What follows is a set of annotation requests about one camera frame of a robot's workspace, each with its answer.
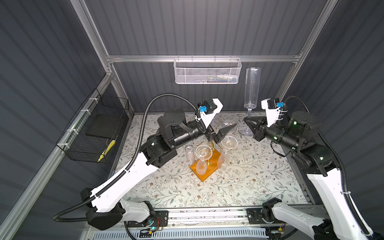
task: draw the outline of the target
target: white mesh basket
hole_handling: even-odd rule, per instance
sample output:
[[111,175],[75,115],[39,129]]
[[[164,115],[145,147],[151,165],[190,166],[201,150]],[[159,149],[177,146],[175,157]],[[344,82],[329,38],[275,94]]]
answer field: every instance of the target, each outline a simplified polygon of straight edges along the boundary
[[239,80],[240,59],[206,60],[175,58],[175,82],[177,84],[236,84]]

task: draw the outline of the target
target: blue connector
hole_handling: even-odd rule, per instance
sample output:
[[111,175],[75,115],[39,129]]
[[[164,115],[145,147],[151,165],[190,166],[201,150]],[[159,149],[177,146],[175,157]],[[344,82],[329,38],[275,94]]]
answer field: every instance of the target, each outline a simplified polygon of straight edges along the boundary
[[200,112],[205,112],[207,110],[207,107],[206,106],[200,106]]

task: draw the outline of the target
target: tall glass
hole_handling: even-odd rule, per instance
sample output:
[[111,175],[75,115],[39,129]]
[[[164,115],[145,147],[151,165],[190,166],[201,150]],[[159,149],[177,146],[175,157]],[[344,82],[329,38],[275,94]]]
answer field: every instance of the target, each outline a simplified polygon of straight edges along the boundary
[[[247,68],[245,79],[244,107],[248,109],[248,117],[251,116],[252,109],[257,107],[257,97],[259,94],[261,68]],[[251,129],[245,125],[239,129],[243,136],[253,136]]]

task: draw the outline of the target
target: orange tray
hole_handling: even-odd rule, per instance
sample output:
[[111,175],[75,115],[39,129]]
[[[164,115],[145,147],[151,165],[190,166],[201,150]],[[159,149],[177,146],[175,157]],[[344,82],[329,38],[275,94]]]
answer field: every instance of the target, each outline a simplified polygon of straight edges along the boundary
[[216,169],[218,169],[217,167],[217,160],[218,158],[220,157],[220,153],[214,149],[213,150],[213,153],[212,153],[212,157],[209,159],[209,165],[207,167],[207,171],[203,174],[203,175],[200,175],[196,172],[196,165],[197,165],[197,162],[196,161],[194,164],[192,164],[190,166],[191,170],[196,174],[196,176],[202,181],[204,182],[209,176],[211,176],[211,174],[216,171]]

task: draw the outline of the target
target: floral tablecloth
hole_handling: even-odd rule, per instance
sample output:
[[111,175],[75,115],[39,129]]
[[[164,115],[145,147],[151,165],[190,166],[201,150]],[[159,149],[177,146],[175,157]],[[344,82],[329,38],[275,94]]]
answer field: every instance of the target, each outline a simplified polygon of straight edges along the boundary
[[[143,139],[156,132],[159,116],[148,115]],[[187,121],[192,116],[187,114]],[[245,124],[243,118],[246,113],[221,113],[221,116],[222,121],[236,121],[238,127]],[[116,170],[131,160],[141,120],[142,115],[134,116]],[[288,204],[307,203],[287,159],[273,153],[269,140],[257,142],[236,132],[232,135],[238,140],[238,146],[229,152],[230,164],[225,171],[218,169],[201,182],[189,168],[190,163],[182,147],[177,150],[176,157],[144,178],[123,199],[137,202],[148,200],[155,208],[261,205],[273,197]],[[201,137],[191,144],[196,147],[203,140],[204,137]],[[274,145],[274,149],[283,153],[278,145]]]

